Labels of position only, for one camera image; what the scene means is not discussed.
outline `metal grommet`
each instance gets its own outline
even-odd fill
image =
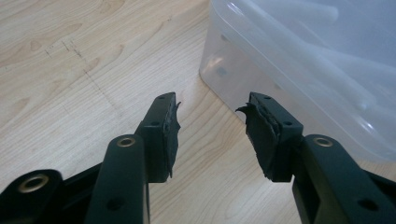
[[[327,138],[316,137],[314,138],[314,142],[321,147],[332,147],[332,141]]]
[[[34,175],[23,181],[18,187],[18,190],[20,193],[30,193],[43,188],[49,182],[49,180],[50,179],[47,175]]]
[[[134,140],[134,138],[130,138],[130,137],[125,137],[125,138],[121,138],[118,142],[117,142],[117,146],[119,147],[130,147],[131,145],[133,145],[136,141]]]

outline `wooden floor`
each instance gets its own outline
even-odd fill
[[[208,4],[0,0],[0,190],[101,162],[175,91],[179,150],[174,178],[150,185],[152,223],[301,222],[291,184],[264,178],[244,123],[198,76]],[[394,164],[361,165],[396,180]]]

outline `round hole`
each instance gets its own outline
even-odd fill
[[[21,193],[30,193],[43,188],[49,182],[49,180],[50,179],[46,175],[34,175],[23,181],[18,187],[18,190]]]
[[[332,141],[326,138],[317,137],[314,138],[314,142],[321,147],[332,147]]]
[[[377,211],[377,210],[378,210],[378,205],[376,205],[376,203],[373,202],[373,201],[370,200],[370,199],[361,199],[361,200],[358,200],[358,204],[359,204],[361,207],[363,207],[363,208],[365,208],[365,209],[367,209],[367,210],[370,210],[370,211]]]
[[[125,200],[121,197],[116,197],[108,200],[106,207],[110,211],[120,210],[125,205]]]
[[[133,145],[135,142],[135,140],[133,138],[121,138],[118,142],[117,142],[117,146],[119,147],[130,147],[131,145]]]

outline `translucent plastic box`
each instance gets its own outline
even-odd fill
[[[212,0],[210,20],[200,74],[232,110],[271,95],[305,134],[396,161],[396,1]]]

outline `wood grain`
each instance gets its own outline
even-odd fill
[[[95,165],[175,91],[179,150],[174,178],[150,185],[152,223],[299,223],[291,185],[263,177],[243,122],[198,76],[208,23],[206,0],[0,1],[0,190]],[[395,165],[361,165],[396,180]]]

